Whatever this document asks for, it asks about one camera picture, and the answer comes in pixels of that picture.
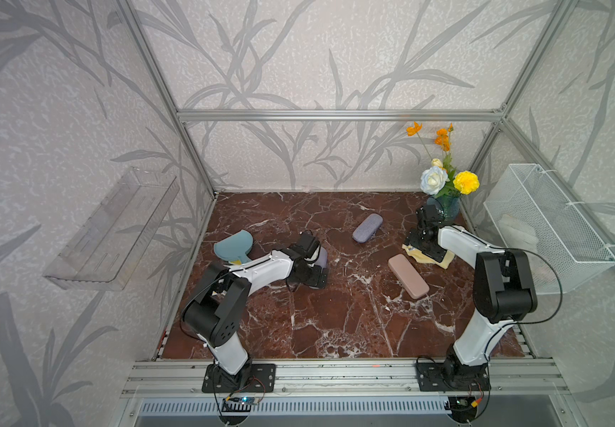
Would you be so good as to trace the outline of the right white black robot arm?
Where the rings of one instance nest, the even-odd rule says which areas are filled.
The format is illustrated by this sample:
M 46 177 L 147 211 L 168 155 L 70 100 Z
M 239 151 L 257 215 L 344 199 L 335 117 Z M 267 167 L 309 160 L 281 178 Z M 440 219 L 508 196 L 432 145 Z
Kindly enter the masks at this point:
M 462 227 L 448 225 L 433 204 L 416 211 L 417 223 L 405 242 L 440 262 L 454 254 L 474 269 L 474 312 L 444 362 L 448 375 L 469 375 L 485 368 L 501 338 L 537 308 L 528 255 L 495 247 Z

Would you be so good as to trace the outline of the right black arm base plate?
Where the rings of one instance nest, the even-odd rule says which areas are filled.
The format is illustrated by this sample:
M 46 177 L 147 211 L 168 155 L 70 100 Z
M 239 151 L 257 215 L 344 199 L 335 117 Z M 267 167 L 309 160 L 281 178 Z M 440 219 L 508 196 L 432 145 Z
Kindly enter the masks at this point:
M 451 357 L 443 362 L 427 356 L 415 361 L 416 379 L 420 391 L 488 392 L 492 390 L 487 364 L 462 365 Z

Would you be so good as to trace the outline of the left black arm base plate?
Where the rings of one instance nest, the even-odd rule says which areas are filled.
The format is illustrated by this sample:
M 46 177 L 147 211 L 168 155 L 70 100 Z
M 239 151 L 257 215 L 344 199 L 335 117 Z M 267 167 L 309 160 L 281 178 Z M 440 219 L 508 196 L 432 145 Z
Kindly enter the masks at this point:
M 207 366 L 203 393 L 272 392 L 277 378 L 276 364 L 246 364 L 235 375 L 216 364 Z

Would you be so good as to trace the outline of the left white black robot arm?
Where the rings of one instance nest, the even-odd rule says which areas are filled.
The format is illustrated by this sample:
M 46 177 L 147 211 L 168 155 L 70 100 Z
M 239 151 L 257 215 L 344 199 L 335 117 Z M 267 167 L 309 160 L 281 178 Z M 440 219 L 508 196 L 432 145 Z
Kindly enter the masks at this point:
M 237 333 L 249 297 L 277 281 L 323 289 L 327 279 L 326 250 L 310 231 L 303 231 L 296 243 L 248 263 L 210 263 L 180 320 L 186 332 L 207 345 L 222 372 L 237 376 L 251 365 Z

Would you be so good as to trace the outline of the yellow microfiber cloth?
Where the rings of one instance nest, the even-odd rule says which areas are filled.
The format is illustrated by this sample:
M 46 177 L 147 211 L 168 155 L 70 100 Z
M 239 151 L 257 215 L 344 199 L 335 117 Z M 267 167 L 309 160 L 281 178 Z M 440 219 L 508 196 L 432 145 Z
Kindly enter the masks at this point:
M 414 259 L 416 261 L 416 263 L 419 264 L 434 264 L 439 266 L 440 268 L 446 270 L 448 268 L 448 266 L 450 265 L 450 263 L 453 261 L 454 259 L 454 253 L 447 251 L 446 254 L 444 255 L 443 259 L 438 262 L 436 260 L 434 260 L 433 258 L 423 254 L 423 252 L 421 252 L 420 249 L 413 247 L 413 246 L 409 246 L 409 245 L 402 245 L 403 250 L 405 251 L 405 253 L 412 257 L 412 259 Z

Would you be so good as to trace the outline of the blue-grey fabric eyeglass case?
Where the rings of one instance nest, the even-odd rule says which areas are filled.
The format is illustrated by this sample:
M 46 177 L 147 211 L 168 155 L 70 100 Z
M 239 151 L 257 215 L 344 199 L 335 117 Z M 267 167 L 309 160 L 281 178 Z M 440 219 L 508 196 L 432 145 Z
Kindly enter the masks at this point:
M 322 269 L 326 269 L 328 264 L 328 255 L 324 247 L 320 247 L 318 257 L 315 261 L 315 265 Z

